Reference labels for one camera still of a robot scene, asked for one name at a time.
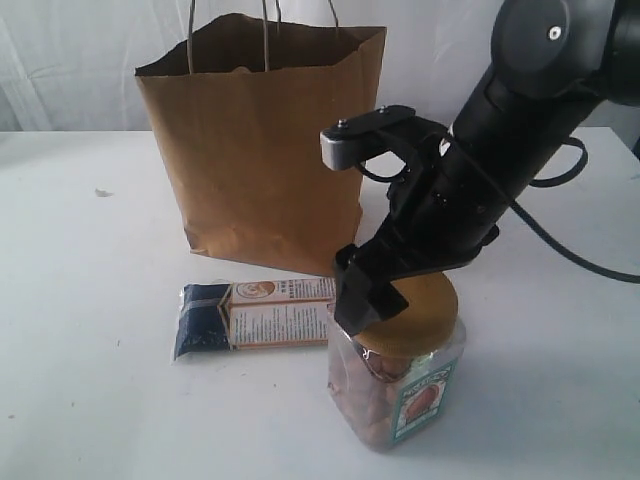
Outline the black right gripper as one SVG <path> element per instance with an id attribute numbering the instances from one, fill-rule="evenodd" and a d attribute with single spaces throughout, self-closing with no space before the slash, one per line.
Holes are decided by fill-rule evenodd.
<path id="1" fill-rule="evenodd" d="M 374 236 L 336 253 L 335 320 L 348 335 L 408 308 L 392 278 L 465 266 L 500 233 L 500 195 L 445 127 L 411 117 L 372 136 L 405 166 L 387 179 L 389 213 Z"/>

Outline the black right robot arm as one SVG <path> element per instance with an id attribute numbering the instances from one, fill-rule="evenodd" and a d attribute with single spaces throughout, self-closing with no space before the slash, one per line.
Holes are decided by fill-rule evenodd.
<path id="1" fill-rule="evenodd" d="M 472 262 L 605 101 L 639 102 L 638 3 L 506 1 L 490 65 L 450 126 L 392 105 L 323 130 L 330 169 L 364 171 L 386 152 L 403 162 L 384 178 L 389 211 L 376 233 L 335 256 L 336 322 L 356 335 L 408 307 L 397 280 Z"/>

